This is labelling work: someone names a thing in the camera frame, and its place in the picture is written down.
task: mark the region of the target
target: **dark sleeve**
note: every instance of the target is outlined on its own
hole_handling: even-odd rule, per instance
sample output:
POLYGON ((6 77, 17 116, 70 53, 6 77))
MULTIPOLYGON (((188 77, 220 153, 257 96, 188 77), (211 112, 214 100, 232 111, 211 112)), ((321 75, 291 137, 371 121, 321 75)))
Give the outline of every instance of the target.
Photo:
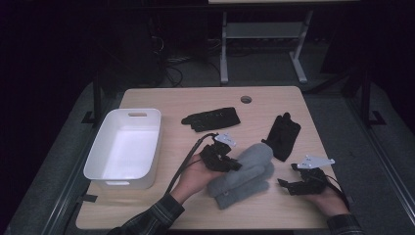
POLYGON ((171 195, 166 194, 148 210, 111 230, 109 235, 165 234, 183 212, 184 208, 171 195))
POLYGON ((330 217, 327 225, 333 235, 362 235, 365 234, 352 214, 340 214, 330 217))

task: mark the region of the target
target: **hole in table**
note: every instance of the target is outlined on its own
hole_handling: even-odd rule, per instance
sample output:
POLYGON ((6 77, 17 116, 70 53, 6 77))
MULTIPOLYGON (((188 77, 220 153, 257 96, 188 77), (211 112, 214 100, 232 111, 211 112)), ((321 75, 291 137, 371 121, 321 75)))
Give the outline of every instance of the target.
POLYGON ((250 96, 241 97, 241 102, 244 103, 244 104, 249 104, 252 101, 253 101, 253 98, 251 98, 250 96))

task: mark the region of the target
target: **gray glove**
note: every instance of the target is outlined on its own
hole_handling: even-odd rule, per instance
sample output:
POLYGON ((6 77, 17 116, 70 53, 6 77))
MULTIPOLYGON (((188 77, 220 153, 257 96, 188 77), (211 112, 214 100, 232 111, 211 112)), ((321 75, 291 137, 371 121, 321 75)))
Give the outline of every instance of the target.
POLYGON ((214 198, 258 177, 264 173, 265 166, 272 158, 272 149, 266 144, 258 143, 250 146, 237 159, 242 165, 238 171, 230 171, 213 179, 207 185, 209 195, 214 198))
POLYGON ((219 208, 221 210, 227 209, 237 202, 243 201, 256 193, 267 190, 269 188, 269 184, 266 179, 271 177, 273 173, 274 164, 269 163, 267 166, 264 166, 263 174, 251 179, 237 188, 233 188, 216 196, 215 200, 219 205, 219 208))

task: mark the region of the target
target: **white plastic bin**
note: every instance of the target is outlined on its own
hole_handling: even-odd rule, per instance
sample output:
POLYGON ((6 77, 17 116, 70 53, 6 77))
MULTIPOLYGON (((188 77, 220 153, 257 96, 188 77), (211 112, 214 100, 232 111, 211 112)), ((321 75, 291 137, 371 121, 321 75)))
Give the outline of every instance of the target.
POLYGON ((156 179, 161 113, 118 109, 107 114, 83 173, 106 189, 147 189, 156 179))

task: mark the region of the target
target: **bin handle cutout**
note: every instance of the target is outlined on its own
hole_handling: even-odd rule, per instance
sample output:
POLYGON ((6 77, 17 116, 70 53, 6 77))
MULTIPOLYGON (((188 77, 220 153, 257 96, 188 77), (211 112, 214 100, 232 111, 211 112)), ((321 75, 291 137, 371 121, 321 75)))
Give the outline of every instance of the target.
POLYGON ((146 117, 147 116, 146 113, 129 113, 128 115, 130 117, 146 117))

